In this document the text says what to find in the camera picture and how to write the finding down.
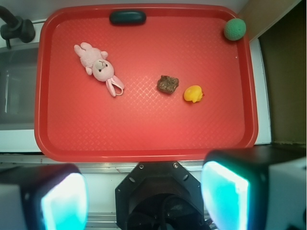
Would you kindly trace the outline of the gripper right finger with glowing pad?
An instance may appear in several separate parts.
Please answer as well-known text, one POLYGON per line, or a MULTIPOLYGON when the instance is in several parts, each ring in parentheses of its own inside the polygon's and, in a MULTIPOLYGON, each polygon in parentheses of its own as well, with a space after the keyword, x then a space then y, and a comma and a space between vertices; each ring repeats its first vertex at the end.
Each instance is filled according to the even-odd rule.
POLYGON ((219 230, 304 230, 305 148, 212 150, 201 170, 204 206, 219 230))

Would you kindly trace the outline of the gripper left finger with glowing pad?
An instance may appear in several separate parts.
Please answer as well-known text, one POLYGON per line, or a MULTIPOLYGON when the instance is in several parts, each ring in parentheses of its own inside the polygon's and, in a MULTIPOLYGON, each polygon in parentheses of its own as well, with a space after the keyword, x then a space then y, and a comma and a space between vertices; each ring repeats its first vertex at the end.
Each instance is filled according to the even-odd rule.
POLYGON ((0 171, 2 230, 83 230, 88 209, 87 182, 74 164, 0 171))

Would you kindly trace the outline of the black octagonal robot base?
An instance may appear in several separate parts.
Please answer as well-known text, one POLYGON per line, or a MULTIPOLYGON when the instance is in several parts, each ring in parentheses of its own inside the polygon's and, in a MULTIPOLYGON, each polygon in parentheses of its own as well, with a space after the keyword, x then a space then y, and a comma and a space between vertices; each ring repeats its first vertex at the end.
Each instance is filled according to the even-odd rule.
POLYGON ((115 189, 122 230, 208 230, 200 182, 178 162, 140 162, 115 189))

